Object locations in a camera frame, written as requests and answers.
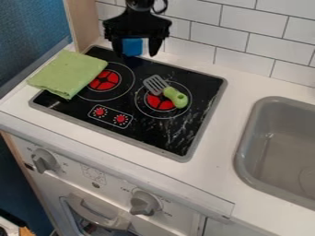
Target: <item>sink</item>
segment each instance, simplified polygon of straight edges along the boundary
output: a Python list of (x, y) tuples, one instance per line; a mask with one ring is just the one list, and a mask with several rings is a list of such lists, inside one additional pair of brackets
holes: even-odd
[(234, 160), (249, 186), (315, 210), (315, 106), (281, 97), (257, 101)]

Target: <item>red knob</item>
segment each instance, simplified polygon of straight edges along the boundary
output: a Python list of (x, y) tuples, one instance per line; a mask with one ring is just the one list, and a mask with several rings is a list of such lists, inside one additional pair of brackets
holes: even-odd
[(125, 117), (123, 114), (119, 114), (119, 115), (117, 115), (117, 117), (116, 117), (116, 121), (117, 121), (118, 123), (123, 123), (125, 120), (126, 120), (126, 117)]
[(105, 111), (103, 108), (97, 108), (95, 110), (95, 114), (101, 116), (101, 115), (105, 114)]

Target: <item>stovetop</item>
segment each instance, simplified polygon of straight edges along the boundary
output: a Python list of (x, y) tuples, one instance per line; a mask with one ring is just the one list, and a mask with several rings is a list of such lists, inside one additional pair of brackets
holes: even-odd
[[(87, 55), (109, 62), (88, 86), (71, 100), (43, 91), (29, 105), (176, 161), (189, 160), (224, 80), (142, 58), (120, 58), (96, 46)], [(186, 94), (188, 106), (177, 109), (163, 95), (151, 94), (143, 80), (153, 75)]]

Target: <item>spatula handle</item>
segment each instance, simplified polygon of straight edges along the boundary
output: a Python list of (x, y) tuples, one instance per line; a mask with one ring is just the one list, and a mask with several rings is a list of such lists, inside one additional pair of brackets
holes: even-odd
[(174, 87), (168, 86), (163, 89), (163, 95), (169, 98), (175, 107), (177, 108), (184, 108), (188, 104), (188, 97), (176, 90)]

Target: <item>green cloth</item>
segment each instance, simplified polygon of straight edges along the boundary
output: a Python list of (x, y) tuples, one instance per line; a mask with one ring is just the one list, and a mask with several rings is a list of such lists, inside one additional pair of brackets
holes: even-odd
[(28, 83), (71, 100), (77, 92), (97, 77), (107, 64), (98, 58), (63, 50), (56, 59), (30, 78)]

